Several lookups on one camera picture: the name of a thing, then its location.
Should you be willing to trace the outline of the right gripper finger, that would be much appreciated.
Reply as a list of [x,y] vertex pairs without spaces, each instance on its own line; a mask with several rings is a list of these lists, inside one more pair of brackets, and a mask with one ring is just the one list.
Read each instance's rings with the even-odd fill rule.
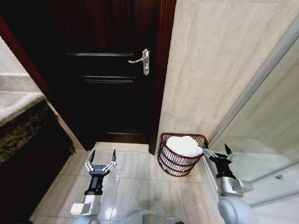
[[208,144],[206,142],[203,143],[203,154],[205,157],[211,159],[214,158],[214,153],[208,148]]
[[226,150],[226,153],[227,153],[227,159],[232,161],[233,158],[235,157],[235,155],[232,153],[230,147],[227,144],[225,144],[225,150]]

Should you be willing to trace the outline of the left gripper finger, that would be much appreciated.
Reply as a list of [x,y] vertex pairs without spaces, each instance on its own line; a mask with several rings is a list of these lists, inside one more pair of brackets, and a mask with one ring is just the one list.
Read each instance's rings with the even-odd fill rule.
[[103,171],[105,173],[110,173],[116,166],[116,151],[114,150],[111,162],[103,168]]
[[85,162],[85,167],[87,169],[87,172],[93,172],[94,171],[94,167],[93,167],[93,164],[92,164],[94,156],[95,156],[95,150],[90,154],[87,162]]

